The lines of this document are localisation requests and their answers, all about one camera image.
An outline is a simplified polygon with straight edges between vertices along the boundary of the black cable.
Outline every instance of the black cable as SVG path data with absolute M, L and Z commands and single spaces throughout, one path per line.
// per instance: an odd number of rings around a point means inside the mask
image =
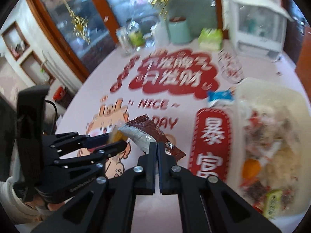
M 51 101 L 49 101 L 49 100 L 45 100 L 45 102 L 51 104 L 51 105 L 54 107 L 54 109 L 55 109 L 54 124 L 53 124 L 52 130 L 51 130 L 51 134 L 54 134 L 55 131 L 56 131 L 56 120 L 57 120 L 57 117 L 58 117 L 57 107 L 56 107 L 56 105 L 54 104 L 54 102 L 51 102 Z

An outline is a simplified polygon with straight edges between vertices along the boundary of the brown snack packet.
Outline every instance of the brown snack packet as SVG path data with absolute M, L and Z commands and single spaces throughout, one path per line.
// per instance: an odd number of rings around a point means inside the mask
M 167 139 L 164 133 L 146 114 L 127 122 L 127 125 L 135 127 L 149 134 L 157 142 L 163 142 L 165 146 L 165 153 L 168 155 L 172 155 L 176 159 L 176 161 L 182 159 L 186 155 Z

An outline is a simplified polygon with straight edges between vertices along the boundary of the orange snack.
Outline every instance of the orange snack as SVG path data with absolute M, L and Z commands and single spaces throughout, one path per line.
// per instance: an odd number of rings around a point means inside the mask
M 108 144 L 119 142 L 124 140 L 125 142 L 128 140 L 128 137 L 124 135 L 118 128 L 115 126 L 112 132 L 109 135 Z
M 258 181 L 258 179 L 256 177 L 251 178 L 250 180 L 244 180 L 242 182 L 242 184 L 240 185 L 240 187 L 248 187 L 251 186 L 252 184 L 254 184 L 256 181 Z
M 242 177 L 245 180 L 250 180 L 256 177 L 261 171 L 262 166 L 258 160 L 248 159 L 244 162 Z

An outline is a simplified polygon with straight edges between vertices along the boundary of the blue packet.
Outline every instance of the blue packet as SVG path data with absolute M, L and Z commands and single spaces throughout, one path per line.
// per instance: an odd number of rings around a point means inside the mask
M 233 104 L 234 101 L 233 95 L 230 90 L 218 92 L 213 92 L 209 90 L 207 92 L 207 96 L 209 108 L 214 107 L 215 105 L 230 106 Z

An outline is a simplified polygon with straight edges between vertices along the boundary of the green packet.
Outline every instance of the green packet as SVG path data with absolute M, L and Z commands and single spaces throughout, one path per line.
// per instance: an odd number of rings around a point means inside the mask
M 282 190 L 274 190 L 266 195 L 265 208 L 263 216 L 267 219 L 274 219 L 281 209 Z
M 198 38 L 200 47 L 208 50 L 220 50 L 222 45 L 223 34 L 220 29 L 203 28 Z

